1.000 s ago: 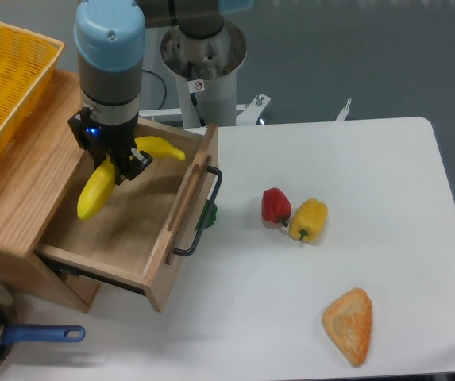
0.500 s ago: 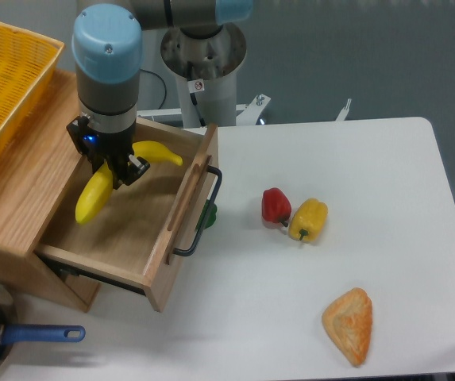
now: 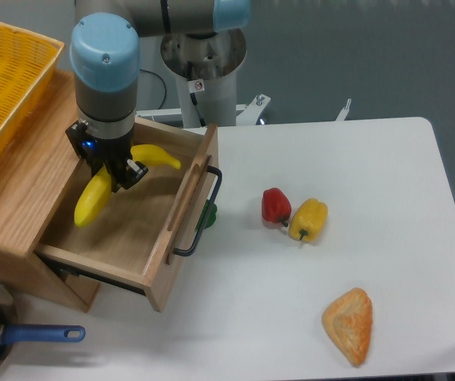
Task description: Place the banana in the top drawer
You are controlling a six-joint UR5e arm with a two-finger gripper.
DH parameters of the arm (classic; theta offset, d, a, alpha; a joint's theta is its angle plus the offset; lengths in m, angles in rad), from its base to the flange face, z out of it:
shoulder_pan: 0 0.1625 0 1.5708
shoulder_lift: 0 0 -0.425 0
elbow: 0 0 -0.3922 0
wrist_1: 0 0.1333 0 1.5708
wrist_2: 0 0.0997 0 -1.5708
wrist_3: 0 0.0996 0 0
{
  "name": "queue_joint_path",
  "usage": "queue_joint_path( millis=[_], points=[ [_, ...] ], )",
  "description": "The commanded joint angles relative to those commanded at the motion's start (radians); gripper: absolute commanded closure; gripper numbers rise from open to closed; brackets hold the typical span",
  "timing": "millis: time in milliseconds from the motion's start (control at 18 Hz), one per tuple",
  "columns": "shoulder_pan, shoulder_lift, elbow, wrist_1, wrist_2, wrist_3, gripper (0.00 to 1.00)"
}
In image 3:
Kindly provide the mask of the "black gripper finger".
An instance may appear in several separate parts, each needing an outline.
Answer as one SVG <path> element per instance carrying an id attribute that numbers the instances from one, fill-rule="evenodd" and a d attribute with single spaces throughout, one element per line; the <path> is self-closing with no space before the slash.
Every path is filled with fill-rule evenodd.
<path id="1" fill-rule="evenodd" d="M 120 160 L 108 160 L 107 172 L 111 178 L 111 191 L 116 193 L 121 187 L 124 179 L 124 164 Z"/>
<path id="2" fill-rule="evenodd" d="M 139 183 L 147 173 L 148 167 L 143 163 L 127 159 L 119 184 L 123 189 L 129 189 Z"/>

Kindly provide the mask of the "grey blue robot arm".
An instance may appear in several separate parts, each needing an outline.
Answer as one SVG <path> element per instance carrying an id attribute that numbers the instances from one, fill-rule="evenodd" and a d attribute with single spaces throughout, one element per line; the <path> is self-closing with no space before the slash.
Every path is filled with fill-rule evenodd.
<path id="1" fill-rule="evenodd" d="M 148 170 L 131 153 L 141 71 L 140 40 L 161 37 L 186 127 L 234 125 L 236 74 L 246 56 L 248 1 L 78 1 L 71 35 L 78 119 L 67 129 L 110 191 L 130 188 Z"/>

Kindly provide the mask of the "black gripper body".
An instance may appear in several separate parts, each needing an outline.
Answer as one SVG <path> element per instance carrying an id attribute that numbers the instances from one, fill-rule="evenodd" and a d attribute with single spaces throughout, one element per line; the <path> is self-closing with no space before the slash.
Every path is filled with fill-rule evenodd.
<path id="1" fill-rule="evenodd" d="M 133 175 L 128 165 L 132 159 L 133 129 L 120 137 L 101 138 L 88 133 L 84 122 L 76 121 L 65 133 L 77 156 L 86 160 L 92 175 L 102 166 L 115 179 L 129 179 Z"/>

